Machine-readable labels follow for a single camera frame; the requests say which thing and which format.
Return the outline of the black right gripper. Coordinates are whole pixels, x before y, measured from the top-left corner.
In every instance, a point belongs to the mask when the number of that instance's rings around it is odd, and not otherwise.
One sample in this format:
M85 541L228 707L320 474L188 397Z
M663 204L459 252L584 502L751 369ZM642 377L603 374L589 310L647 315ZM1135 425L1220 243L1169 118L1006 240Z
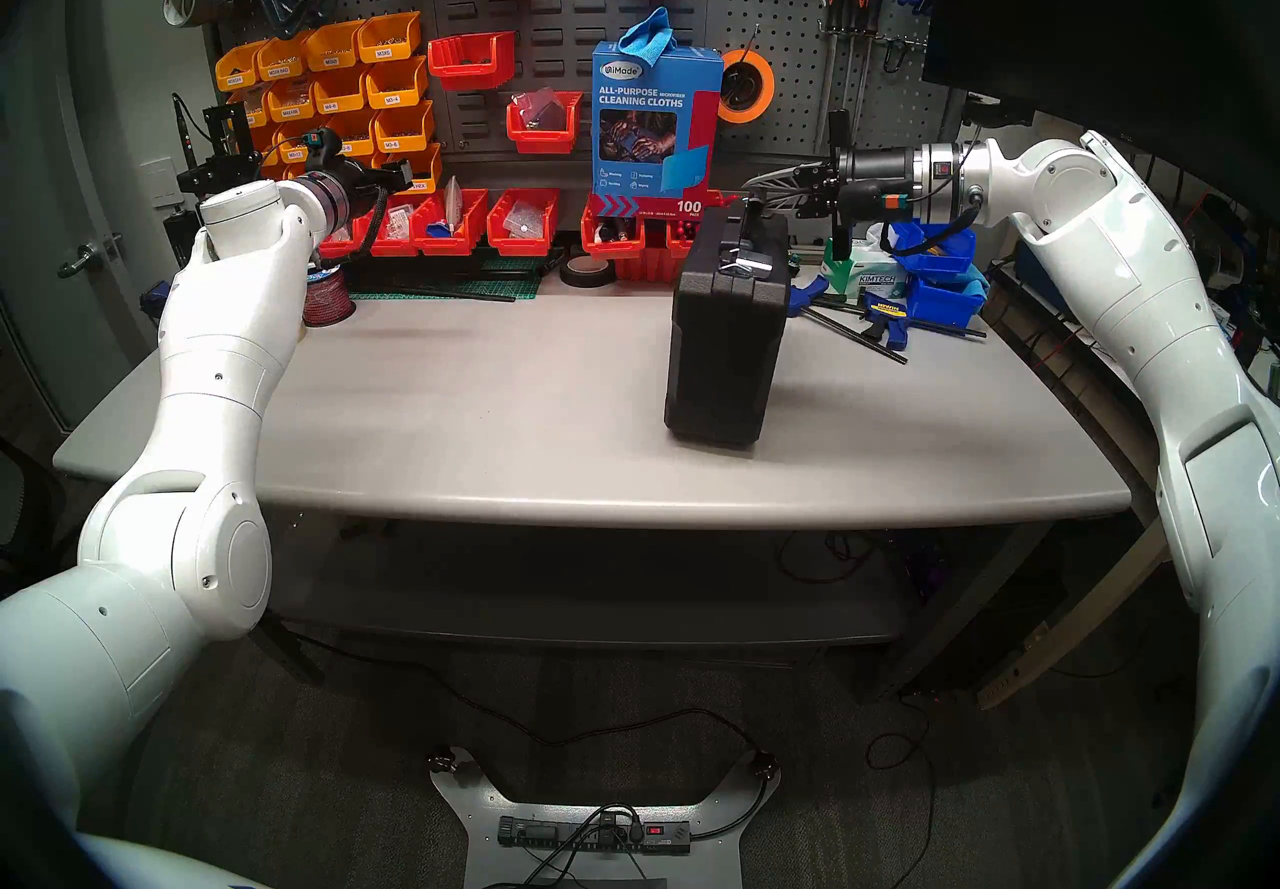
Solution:
M765 208L797 219L832 219L835 262L852 253L858 223L913 219L918 177L913 148L855 148L850 113L828 113L828 164L799 164L753 177L742 191L771 194ZM828 200L817 196L829 185Z

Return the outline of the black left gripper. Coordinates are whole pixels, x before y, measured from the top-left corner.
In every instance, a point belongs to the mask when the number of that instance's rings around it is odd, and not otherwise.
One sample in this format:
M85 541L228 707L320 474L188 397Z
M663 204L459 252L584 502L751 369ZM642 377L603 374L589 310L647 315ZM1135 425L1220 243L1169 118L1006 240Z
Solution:
M393 160L381 168L366 168L347 157L343 139L332 128L315 128L305 134L305 187L321 205L326 232L347 226L362 217L396 192L412 185L412 168L407 159Z

